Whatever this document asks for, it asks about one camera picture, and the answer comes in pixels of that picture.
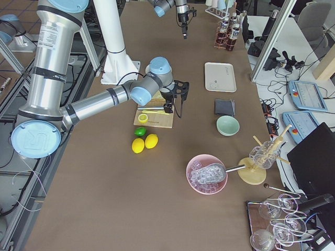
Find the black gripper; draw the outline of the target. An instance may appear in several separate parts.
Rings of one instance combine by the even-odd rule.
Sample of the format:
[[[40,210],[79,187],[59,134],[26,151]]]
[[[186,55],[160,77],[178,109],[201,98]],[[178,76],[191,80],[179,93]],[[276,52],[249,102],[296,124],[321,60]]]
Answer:
[[[189,6],[188,5],[177,5],[176,6],[177,13],[177,22],[182,27],[183,38],[187,39],[187,22],[189,20]]]
[[[165,104],[163,105],[165,113],[173,113],[173,104],[175,99],[175,93],[173,90],[168,88],[160,89],[161,96],[165,99]]]

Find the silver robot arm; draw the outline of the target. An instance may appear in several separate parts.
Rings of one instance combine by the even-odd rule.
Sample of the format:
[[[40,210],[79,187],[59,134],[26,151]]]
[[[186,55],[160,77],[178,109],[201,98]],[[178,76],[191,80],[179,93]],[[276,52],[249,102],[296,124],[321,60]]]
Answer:
[[[176,22],[182,30],[183,38],[188,38],[188,21],[191,9],[187,0],[148,0],[148,2],[153,6],[158,17],[163,17],[170,9],[175,7]]]
[[[156,92],[174,83],[166,58],[154,58],[141,80],[129,80],[95,96],[61,107],[74,34],[83,25],[88,1],[39,1],[41,19],[28,98],[18,110],[11,135],[14,150],[27,158],[43,158],[60,145],[61,130],[122,102],[146,105]]]

